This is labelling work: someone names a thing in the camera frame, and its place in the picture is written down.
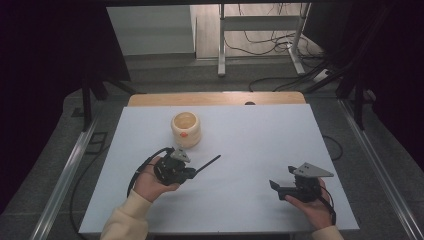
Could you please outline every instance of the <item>white wall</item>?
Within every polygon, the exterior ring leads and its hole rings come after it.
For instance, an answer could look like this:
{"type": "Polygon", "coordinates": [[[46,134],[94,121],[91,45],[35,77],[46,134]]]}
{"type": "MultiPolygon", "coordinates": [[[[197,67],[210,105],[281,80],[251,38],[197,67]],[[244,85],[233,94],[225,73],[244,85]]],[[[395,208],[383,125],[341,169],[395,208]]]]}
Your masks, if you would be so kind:
{"type": "Polygon", "coordinates": [[[124,56],[194,53],[190,6],[107,8],[124,56]]]}

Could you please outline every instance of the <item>human hand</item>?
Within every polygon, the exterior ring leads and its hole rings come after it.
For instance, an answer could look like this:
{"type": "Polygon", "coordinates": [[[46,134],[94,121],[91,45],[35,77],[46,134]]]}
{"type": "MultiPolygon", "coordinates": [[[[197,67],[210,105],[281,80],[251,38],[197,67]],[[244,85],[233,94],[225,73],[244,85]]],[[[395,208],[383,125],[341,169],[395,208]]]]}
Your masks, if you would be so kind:
{"type": "MultiPolygon", "coordinates": [[[[321,178],[319,178],[318,180],[321,187],[325,188],[324,181],[321,178]]],[[[329,202],[329,196],[327,192],[322,188],[321,195],[327,202],[329,202]]],[[[309,222],[312,224],[312,226],[314,226],[316,230],[320,230],[332,225],[330,212],[320,200],[316,199],[313,202],[304,203],[290,195],[287,195],[285,199],[287,202],[300,209],[306,215],[309,222]]]]}
{"type": "Polygon", "coordinates": [[[180,187],[180,184],[177,183],[165,186],[156,178],[153,165],[159,160],[159,156],[153,158],[134,184],[134,191],[149,202],[154,202],[164,192],[175,191],[180,187]]]}

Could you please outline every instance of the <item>sleeve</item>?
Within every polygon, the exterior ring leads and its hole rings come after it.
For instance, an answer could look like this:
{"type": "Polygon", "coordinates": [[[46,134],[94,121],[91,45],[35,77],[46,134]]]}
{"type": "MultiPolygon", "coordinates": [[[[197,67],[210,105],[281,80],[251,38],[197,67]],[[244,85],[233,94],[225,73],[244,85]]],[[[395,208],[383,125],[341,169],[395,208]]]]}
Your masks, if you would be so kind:
{"type": "Polygon", "coordinates": [[[107,220],[100,239],[140,239],[147,236],[146,214],[151,202],[131,190],[127,200],[107,220]]]}
{"type": "Polygon", "coordinates": [[[312,233],[314,240],[343,240],[336,226],[326,227],[312,233]]]}

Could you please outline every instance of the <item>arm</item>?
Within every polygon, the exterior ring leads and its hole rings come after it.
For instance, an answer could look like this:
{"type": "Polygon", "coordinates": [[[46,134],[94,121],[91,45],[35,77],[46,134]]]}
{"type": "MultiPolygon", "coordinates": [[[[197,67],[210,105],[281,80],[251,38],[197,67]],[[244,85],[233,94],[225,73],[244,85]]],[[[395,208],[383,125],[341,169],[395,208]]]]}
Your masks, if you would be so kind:
{"type": "Polygon", "coordinates": [[[146,214],[152,203],[164,192],[175,191],[179,184],[161,184],[153,171],[154,158],[140,173],[127,200],[116,208],[106,222],[101,239],[145,239],[148,232],[146,214]]]}
{"type": "MultiPolygon", "coordinates": [[[[319,179],[322,188],[325,188],[323,180],[319,179]]],[[[322,197],[329,201],[328,194],[321,189],[322,197]]],[[[300,209],[308,218],[309,222],[315,228],[312,233],[314,240],[343,240],[342,235],[336,226],[331,223],[331,215],[324,204],[315,200],[314,202],[304,203],[292,196],[287,195],[286,201],[300,209]]]]}

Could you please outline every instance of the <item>white table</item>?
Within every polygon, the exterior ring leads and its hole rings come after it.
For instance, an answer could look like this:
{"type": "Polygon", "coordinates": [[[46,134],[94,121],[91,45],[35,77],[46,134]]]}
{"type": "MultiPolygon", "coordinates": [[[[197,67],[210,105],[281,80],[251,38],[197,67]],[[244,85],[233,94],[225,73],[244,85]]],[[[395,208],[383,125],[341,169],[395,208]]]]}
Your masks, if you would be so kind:
{"type": "Polygon", "coordinates": [[[358,229],[337,172],[308,104],[127,107],[119,121],[81,233],[99,233],[125,201],[135,169],[163,147],[174,146],[170,121],[182,111],[201,120],[202,140],[186,152],[188,167],[220,159],[176,192],[162,195],[148,213],[152,234],[289,233],[312,230],[304,215],[269,186],[294,186],[287,166],[311,163],[325,178],[341,230],[358,229]]]}

